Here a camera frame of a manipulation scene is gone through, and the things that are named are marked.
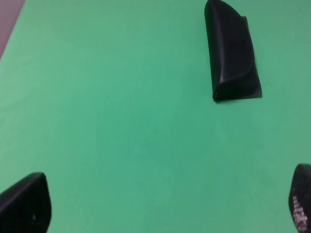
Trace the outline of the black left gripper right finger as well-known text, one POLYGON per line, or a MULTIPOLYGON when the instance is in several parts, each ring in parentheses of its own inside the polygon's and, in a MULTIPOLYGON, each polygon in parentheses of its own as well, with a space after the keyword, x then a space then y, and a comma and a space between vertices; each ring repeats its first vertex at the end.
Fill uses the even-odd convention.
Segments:
POLYGON ((294 225, 299 233, 311 232, 311 165, 298 164, 288 199, 294 225))

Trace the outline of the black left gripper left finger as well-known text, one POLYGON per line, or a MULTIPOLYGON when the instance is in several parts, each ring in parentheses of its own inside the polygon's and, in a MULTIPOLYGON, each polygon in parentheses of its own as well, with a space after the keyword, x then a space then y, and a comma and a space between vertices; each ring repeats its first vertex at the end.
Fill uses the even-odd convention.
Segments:
POLYGON ((46 233, 52 204, 46 175, 34 172, 0 194, 2 233, 46 233))

